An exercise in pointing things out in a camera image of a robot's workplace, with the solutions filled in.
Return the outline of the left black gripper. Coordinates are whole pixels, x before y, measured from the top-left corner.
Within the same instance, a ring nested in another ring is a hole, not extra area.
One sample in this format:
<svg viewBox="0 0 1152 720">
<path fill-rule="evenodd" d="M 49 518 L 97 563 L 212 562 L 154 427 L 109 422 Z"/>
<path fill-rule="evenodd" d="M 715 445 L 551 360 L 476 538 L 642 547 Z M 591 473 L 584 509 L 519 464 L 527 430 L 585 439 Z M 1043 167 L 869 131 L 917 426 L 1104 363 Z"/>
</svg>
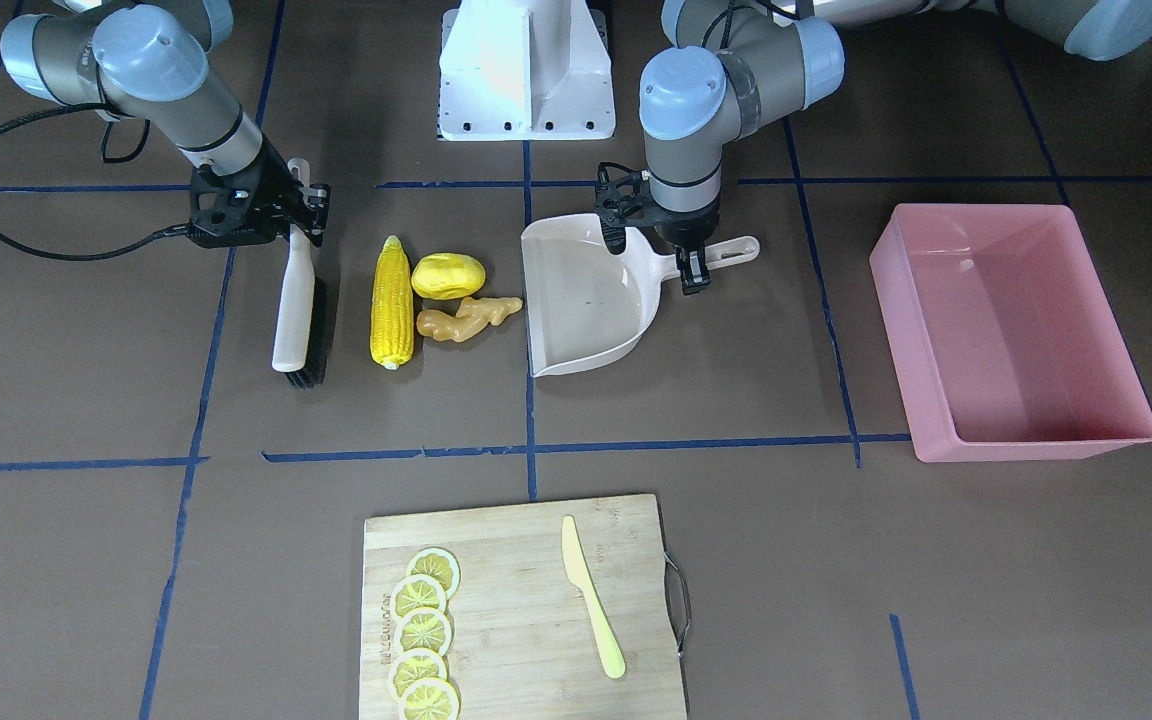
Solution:
<svg viewBox="0 0 1152 720">
<path fill-rule="evenodd" d="M 707 256 L 703 249 L 717 233 L 718 223 L 718 209 L 702 209 L 666 211 L 664 220 L 652 225 L 660 238 L 684 251 L 676 253 L 676 266 L 685 296 L 704 291 L 710 285 Z"/>
</svg>

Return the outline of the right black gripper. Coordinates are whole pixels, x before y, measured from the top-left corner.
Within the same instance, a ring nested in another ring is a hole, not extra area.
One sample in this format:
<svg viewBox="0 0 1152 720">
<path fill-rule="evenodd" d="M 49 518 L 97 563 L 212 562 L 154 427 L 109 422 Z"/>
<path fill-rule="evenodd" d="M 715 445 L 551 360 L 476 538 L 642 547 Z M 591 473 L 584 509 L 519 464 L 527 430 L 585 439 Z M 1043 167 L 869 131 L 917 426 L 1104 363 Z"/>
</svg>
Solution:
<svg viewBox="0 0 1152 720">
<path fill-rule="evenodd" d="M 227 177 L 228 233 L 285 233 L 300 225 L 312 247 L 323 247 L 328 215 L 306 217 L 306 205 L 328 205 L 329 184 L 303 184 L 296 164 L 253 161 Z"/>
</svg>

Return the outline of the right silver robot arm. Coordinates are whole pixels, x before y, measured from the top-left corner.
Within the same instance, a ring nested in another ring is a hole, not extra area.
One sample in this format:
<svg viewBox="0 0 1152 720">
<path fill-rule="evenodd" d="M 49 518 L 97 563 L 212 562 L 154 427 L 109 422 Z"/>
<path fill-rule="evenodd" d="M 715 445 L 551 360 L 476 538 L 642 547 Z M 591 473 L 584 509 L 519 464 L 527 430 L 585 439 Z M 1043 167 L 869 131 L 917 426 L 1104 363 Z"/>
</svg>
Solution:
<svg viewBox="0 0 1152 720">
<path fill-rule="evenodd" d="M 141 118 L 194 165 L 189 238 L 205 249 L 247 247 L 298 228 L 323 242 L 329 187 L 308 182 L 306 162 L 274 149 L 211 67 L 227 40 L 227 1 L 101 1 L 70 14 L 20 15 L 0 56 L 28 94 L 92 105 L 105 118 Z"/>
</svg>

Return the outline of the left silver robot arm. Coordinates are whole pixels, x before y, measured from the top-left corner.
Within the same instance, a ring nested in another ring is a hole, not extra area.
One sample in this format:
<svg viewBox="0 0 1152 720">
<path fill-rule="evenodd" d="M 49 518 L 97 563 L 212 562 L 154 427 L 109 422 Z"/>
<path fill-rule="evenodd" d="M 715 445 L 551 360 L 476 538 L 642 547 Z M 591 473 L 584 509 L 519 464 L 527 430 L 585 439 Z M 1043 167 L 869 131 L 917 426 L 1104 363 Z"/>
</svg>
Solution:
<svg viewBox="0 0 1152 720">
<path fill-rule="evenodd" d="M 1111 61 L 1152 38 L 1152 1 L 667 1 L 669 40 L 645 65 L 641 217 L 675 252 L 685 295 L 717 260 L 723 149 L 808 109 L 846 77 L 841 32 L 929 12 L 996 15 L 1075 56 Z"/>
</svg>

